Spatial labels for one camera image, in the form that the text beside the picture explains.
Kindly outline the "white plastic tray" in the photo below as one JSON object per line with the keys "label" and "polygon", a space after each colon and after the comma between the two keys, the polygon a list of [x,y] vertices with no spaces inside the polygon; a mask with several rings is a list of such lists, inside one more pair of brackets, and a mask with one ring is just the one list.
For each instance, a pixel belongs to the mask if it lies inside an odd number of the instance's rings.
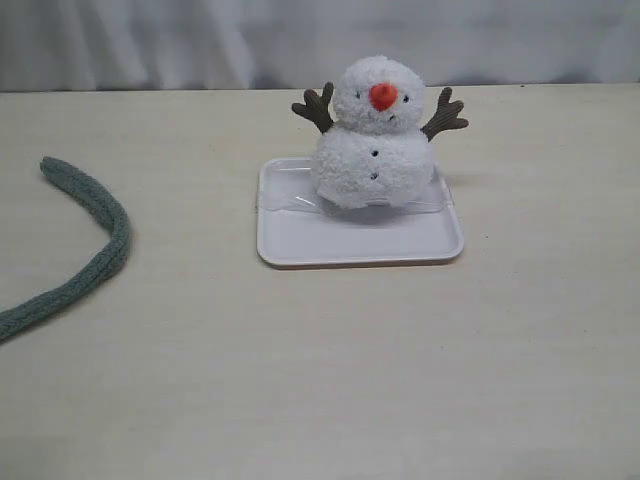
{"label": "white plastic tray", "polygon": [[435,172],[404,208],[339,210],[315,194],[306,157],[276,158],[259,174],[257,252],[275,268],[448,263],[465,239],[450,189]]}

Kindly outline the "white plush snowman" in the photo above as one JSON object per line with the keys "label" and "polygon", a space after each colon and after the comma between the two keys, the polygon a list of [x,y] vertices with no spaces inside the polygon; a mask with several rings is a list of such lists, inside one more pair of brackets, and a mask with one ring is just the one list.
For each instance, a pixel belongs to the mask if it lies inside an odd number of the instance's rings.
{"label": "white plush snowman", "polygon": [[291,110],[320,133],[310,156],[317,195],[345,210],[416,202],[436,172],[432,141],[469,125],[449,87],[424,119],[425,93],[416,72],[384,55],[356,60],[320,92],[305,90]]}

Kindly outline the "green knitted scarf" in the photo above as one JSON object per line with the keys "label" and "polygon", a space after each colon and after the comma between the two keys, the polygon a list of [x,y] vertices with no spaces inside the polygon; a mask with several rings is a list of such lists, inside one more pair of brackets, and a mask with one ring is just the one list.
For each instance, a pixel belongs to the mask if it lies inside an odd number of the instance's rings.
{"label": "green knitted scarf", "polygon": [[50,156],[39,164],[45,179],[83,207],[107,232],[109,241],[60,286],[1,312],[1,341],[6,342],[84,299],[118,274],[128,260],[133,231],[122,204],[95,178]]}

